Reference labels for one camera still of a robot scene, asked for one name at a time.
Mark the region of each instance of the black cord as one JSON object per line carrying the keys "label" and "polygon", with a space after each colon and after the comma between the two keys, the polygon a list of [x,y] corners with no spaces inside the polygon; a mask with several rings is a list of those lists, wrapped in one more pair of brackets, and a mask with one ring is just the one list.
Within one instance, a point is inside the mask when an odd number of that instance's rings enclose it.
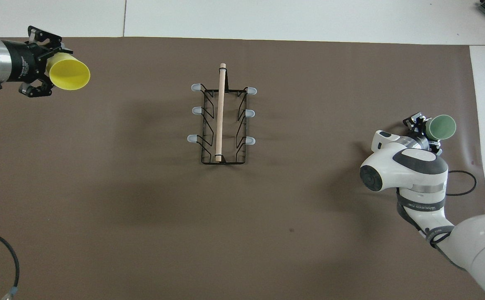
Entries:
{"label": "black cord", "polygon": [[10,251],[13,260],[15,261],[15,284],[13,287],[17,287],[18,285],[18,277],[20,277],[20,267],[18,266],[18,258],[16,257],[15,251],[12,249],[11,245],[6,241],[3,237],[0,236],[0,241],[7,247],[7,250]]}
{"label": "black cord", "polygon": [[470,190],[468,190],[467,192],[460,192],[459,194],[446,194],[446,196],[463,196],[463,195],[466,195],[466,194],[469,194],[471,193],[473,190],[475,190],[476,186],[477,186],[477,179],[475,178],[475,176],[470,173],[470,172],[467,172],[467,171],[462,171],[462,170],[453,170],[453,171],[449,171],[448,173],[464,173],[464,174],[468,174],[471,176],[472,179],[474,179],[474,186],[472,186],[472,188]]}

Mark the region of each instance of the wooden rod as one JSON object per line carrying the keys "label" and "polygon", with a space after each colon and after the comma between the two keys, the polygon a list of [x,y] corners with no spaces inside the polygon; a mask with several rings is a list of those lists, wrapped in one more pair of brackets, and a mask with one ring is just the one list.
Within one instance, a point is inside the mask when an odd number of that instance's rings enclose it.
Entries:
{"label": "wooden rod", "polygon": [[216,120],[216,155],[214,159],[221,161],[222,156],[222,123],[224,121],[224,92],[226,89],[226,64],[220,64],[220,80],[218,82],[218,113]]}

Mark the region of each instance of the brown mat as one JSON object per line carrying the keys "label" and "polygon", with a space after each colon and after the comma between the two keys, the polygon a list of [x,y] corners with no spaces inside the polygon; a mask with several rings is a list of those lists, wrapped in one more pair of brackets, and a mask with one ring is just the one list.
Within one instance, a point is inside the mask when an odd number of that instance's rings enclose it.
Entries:
{"label": "brown mat", "polygon": [[[0,91],[0,234],[23,299],[485,299],[358,168],[374,131],[417,111],[450,114],[457,224],[485,213],[467,46],[177,38],[67,38],[84,89]],[[256,87],[240,166],[199,163],[202,104],[227,63]],[[448,192],[471,186],[450,175]],[[0,245],[0,297],[14,271]]]}

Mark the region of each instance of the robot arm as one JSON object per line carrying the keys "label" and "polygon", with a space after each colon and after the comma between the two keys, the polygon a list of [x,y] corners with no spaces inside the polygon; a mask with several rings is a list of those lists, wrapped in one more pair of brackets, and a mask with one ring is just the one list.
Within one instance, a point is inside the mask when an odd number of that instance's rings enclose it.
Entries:
{"label": "robot arm", "polygon": [[[58,67],[60,70],[57,72],[60,83],[57,83],[55,81],[56,77],[52,77],[52,72],[47,72],[47,63],[52,61],[52,65],[55,66],[61,60],[64,60],[62,55],[68,55],[73,52],[64,47],[61,42],[61,36],[45,32],[33,26],[29,26],[27,32],[29,35],[27,42],[0,40],[0,89],[3,82],[21,82],[18,89],[20,93],[27,97],[43,97],[52,94],[54,82],[58,87],[64,88],[63,86],[69,80],[81,78],[82,85],[76,84],[77,87],[75,88],[66,88],[69,90],[79,89],[88,82],[90,79],[88,68],[74,59],[75,63],[83,65],[84,68],[66,69],[67,63],[61,63],[61,67]],[[35,80],[39,80],[41,85],[38,87],[32,86],[31,83]]]}
{"label": "robot arm", "polygon": [[448,164],[439,156],[440,140],[453,135],[455,124],[445,117],[434,120],[421,113],[411,116],[404,120],[410,129],[404,136],[377,131],[361,179],[374,192],[396,188],[397,210],[404,220],[485,290],[485,215],[457,226],[446,219]]}

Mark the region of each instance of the green cup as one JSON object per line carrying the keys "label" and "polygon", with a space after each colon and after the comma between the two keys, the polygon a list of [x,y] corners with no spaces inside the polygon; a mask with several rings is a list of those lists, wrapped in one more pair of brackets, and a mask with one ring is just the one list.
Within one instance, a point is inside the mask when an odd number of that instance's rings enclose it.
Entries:
{"label": "green cup", "polygon": [[457,129],[455,120],[448,115],[440,115],[427,120],[425,135],[430,140],[442,140],[450,138]]}

